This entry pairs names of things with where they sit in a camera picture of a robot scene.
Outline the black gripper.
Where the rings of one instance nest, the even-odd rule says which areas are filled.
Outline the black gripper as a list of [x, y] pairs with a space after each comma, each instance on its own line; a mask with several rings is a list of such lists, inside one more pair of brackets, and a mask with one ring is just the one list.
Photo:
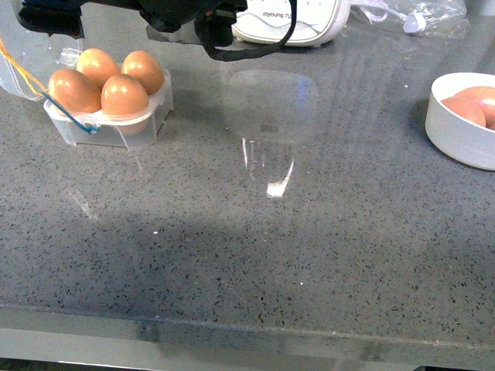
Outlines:
[[60, 34], [74, 39], [84, 37], [83, 8], [95, 4], [103, 9], [137, 12], [159, 32], [175, 32], [197, 15], [219, 10], [235, 20], [248, 9], [246, 1], [18, 1], [17, 21], [24, 28], [47, 35]]

